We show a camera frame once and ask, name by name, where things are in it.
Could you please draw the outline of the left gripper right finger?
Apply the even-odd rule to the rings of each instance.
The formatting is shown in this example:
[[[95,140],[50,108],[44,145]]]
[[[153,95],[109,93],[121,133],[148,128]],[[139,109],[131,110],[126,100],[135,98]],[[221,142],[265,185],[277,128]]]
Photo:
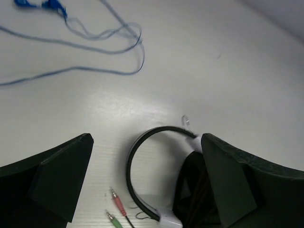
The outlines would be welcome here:
[[[215,203],[224,228],[302,228],[304,173],[201,138]]]

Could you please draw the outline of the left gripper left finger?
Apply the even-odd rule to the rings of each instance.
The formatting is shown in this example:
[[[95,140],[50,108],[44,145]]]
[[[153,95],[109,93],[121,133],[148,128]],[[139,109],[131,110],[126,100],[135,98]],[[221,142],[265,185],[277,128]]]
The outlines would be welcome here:
[[[0,169],[2,228],[65,228],[72,222],[94,140],[79,135]]]

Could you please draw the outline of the white black headphones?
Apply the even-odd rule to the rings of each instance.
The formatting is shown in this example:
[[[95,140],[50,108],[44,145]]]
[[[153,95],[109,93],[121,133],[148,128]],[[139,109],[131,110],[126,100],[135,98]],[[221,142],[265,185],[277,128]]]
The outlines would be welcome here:
[[[122,184],[123,204],[127,207],[131,223],[137,228],[157,228],[158,224],[139,209],[131,199],[125,181],[125,167],[128,151],[135,140],[145,131],[158,126],[181,126],[177,119],[152,119],[149,116],[129,116],[124,123],[125,142],[122,145],[117,170],[118,183]],[[144,142],[135,154],[131,167],[131,181],[140,197],[153,207],[170,207],[178,173],[190,146],[177,133],[157,133]]]

